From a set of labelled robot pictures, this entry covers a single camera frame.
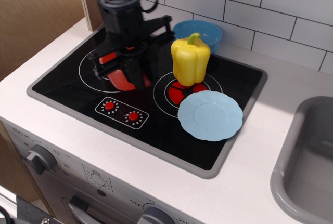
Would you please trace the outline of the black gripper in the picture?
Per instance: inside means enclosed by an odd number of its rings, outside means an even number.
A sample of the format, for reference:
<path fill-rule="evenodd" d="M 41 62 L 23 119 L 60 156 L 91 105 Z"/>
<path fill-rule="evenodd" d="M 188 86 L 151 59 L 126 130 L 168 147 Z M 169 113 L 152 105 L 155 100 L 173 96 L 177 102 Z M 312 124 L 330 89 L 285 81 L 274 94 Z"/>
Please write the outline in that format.
<path fill-rule="evenodd" d="M 171 16 L 145 21 L 140 0 L 97 0 L 97 3 L 106 37 L 88 56 L 94 63 L 95 75 L 97 58 L 101 52 L 124 47 L 145 47 L 147 50 L 144 54 L 142 51 L 127 51 L 122 60 L 127 81 L 136 90 L 145 90 L 150 82 L 154 84 L 159 78 L 160 47 L 174 40 Z"/>

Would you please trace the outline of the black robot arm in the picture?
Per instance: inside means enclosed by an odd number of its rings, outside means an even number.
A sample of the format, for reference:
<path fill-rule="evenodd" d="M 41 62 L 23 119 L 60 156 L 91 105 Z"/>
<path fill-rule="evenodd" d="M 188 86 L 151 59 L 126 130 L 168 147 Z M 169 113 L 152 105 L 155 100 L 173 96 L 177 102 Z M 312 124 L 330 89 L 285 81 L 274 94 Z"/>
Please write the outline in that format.
<path fill-rule="evenodd" d="M 142 9 L 140 0 L 97 0 L 106 37 L 88 58 L 99 79 L 108 77 L 119 90 L 145 90 L 158 75 L 160 46 L 174 40 L 171 16 L 145 21 L 158 2 Z"/>

